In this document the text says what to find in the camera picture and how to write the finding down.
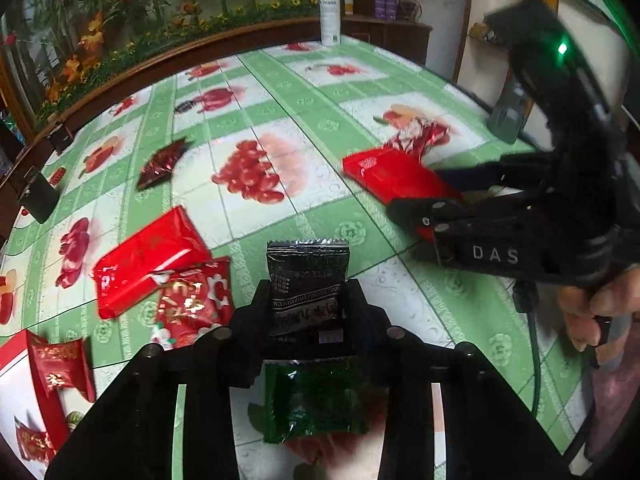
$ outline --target plastic wrapper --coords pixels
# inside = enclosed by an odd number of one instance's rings
[[[128,238],[94,266],[98,314],[119,316],[162,283],[154,274],[211,259],[186,211],[177,206]]]
[[[158,275],[161,289],[152,340],[165,349],[193,344],[197,338],[228,325],[234,307],[229,286],[229,258]]]
[[[76,388],[95,402],[94,378],[86,360],[82,339],[66,343],[30,341],[30,351],[47,397],[58,388]]]
[[[337,319],[337,295],[349,265],[344,240],[269,242],[271,335],[280,335]]]
[[[434,146],[449,142],[450,126],[422,117],[414,117],[391,137],[385,146],[405,152],[420,162]]]
[[[32,430],[14,416],[15,438],[23,460],[42,462],[49,465],[55,456],[55,450],[46,431]]]
[[[264,436],[279,444],[298,436],[367,432],[365,386],[354,358],[264,365]]]
[[[346,156],[342,160],[342,170],[384,205],[395,198],[462,200],[462,195],[437,173],[405,152],[388,146]],[[417,228],[416,232],[431,239],[430,228]]]
[[[140,170],[140,178],[138,179],[138,191],[154,186],[160,182],[164,182],[170,178],[175,163],[178,162],[182,154],[187,150],[186,138],[183,137],[174,140],[168,146],[157,151],[154,156]]]

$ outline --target finger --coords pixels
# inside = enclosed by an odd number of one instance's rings
[[[640,310],[640,267],[618,276],[601,288],[589,302],[598,316],[619,316]]]
[[[562,310],[574,316],[593,317],[587,292],[576,286],[561,286],[558,289],[558,304]]]
[[[600,327],[594,319],[564,313],[566,332],[575,348],[583,352],[587,345],[596,346],[600,342]]]

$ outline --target white wall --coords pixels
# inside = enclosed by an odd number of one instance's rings
[[[419,21],[431,25],[426,66],[451,79],[456,65],[465,0],[417,0],[422,6]]]

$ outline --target red gift box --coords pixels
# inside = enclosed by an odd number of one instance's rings
[[[192,266],[211,255],[179,205],[128,238],[94,266],[98,315],[117,317],[151,294],[153,273]]]
[[[36,478],[43,478],[46,463],[67,440],[69,428],[59,397],[47,397],[30,358],[30,339],[46,343],[22,330],[0,347],[0,434],[26,468]],[[37,458],[38,453],[27,452],[32,446],[25,447],[25,437],[34,444],[42,434],[47,445],[44,461]]]
[[[462,195],[425,168],[412,156],[384,146],[353,153],[342,160],[345,174],[365,187],[384,205],[394,198],[455,198]],[[431,239],[430,228],[417,228],[417,233]]]

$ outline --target red and white box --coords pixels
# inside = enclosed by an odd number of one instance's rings
[[[43,479],[46,461],[27,460],[18,444],[16,420],[29,430],[46,433],[51,454],[69,436],[60,398],[47,397],[38,372],[29,358],[29,338],[44,339],[22,330],[0,347],[0,434],[15,455],[37,478]]]

